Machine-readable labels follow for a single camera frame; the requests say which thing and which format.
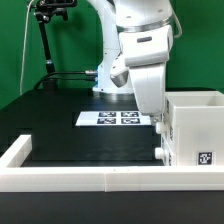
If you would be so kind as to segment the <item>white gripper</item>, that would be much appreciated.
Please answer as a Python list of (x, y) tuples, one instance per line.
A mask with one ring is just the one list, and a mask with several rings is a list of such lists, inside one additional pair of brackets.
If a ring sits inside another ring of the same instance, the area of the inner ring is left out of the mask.
[(152, 125), (162, 121), (166, 64), (132, 67), (129, 75), (138, 110), (149, 115)]

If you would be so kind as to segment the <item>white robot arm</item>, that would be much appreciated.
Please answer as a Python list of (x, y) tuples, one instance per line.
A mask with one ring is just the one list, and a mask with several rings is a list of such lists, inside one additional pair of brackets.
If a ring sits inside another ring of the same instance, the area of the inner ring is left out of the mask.
[(152, 124), (165, 106), (166, 63), (182, 35), (170, 0), (87, 0), (97, 11), (103, 37), (94, 94), (110, 100), (134, 98)]

